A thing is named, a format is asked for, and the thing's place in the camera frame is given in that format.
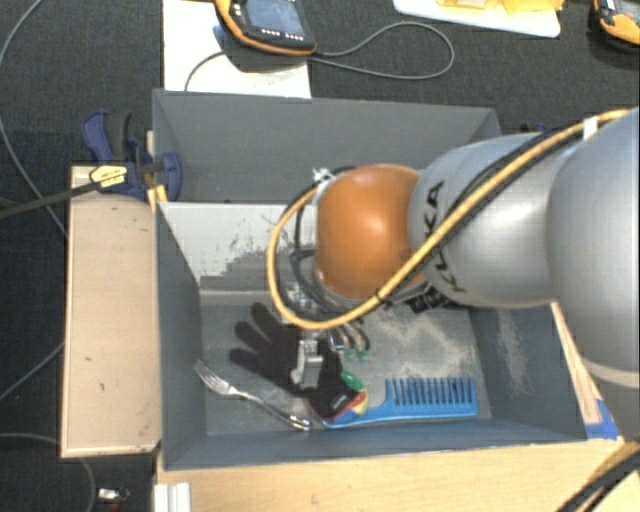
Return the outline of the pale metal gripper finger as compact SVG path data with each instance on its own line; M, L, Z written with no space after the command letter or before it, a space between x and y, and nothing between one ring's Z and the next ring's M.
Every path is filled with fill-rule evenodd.
M303 383L305 361L306 361L305 341L299 340L297 344L296 366L290 371L291 381L295 385L301 385Z
M319 341L308 339L304 341L304 388L318 387L324 356L321 353Z

